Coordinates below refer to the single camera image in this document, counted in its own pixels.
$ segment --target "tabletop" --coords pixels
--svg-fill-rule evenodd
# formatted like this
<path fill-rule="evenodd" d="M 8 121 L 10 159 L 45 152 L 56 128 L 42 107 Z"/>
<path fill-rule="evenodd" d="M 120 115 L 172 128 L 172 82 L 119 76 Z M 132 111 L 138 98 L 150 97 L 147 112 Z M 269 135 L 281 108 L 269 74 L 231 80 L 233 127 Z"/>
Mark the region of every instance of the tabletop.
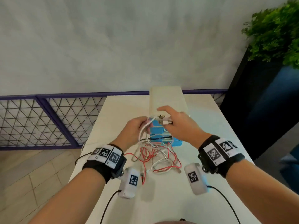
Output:
<path fill-rule="evenodd" d="M 204 131 L 230 139 L 239 147 L 238 149 L 245 155 L 245 158 L 252 162 L 210 94 L 188 94 L 184 97 L 190 116 Z M 92 152 L 102 144 L 110 143 L 128 120 L 138 116 L 148 116 L 149 104 L 149 95 L 108 96 L 81 155 Z M 127 152 L 133 153 L 135 150 L 136 145 Z M 180 147 L 174 147 L 174 150 L 182 163 L 182 173 L 175 170 L 160 175 L 149 172 L 143 186 L 141 181 L 138 182 L 137 193 L 133 199 L 128 200 L 117 196 L 112 199 L 103 223 L 153 224 L 181 218 L 198 224 L 237 223 L 237 219 L 225 199 L 214 189 L 199 196 L 192 193 L 184 166 L 192 162 L 200 163 L 197 158 L 198 151 L 186 142 L 183 142 Z M 131 156 L 126 156 L 125 168 L 134 166 L 139 170 L 141 162 L 133 163 Z M 71 179 L 81 171 L 86 160 L 87 156 L 78 160 Z M 218 188 L 226 196 L 242 224 L 260 223 L 224 178 L 218 174 L 207 174 L 206 177 L 210 185 Z M 119 184 L 120 180 L 118 179 L 110 180 L 107 183 L 86 223 L 100 222 L 107 202 L 118 190 Z"/>

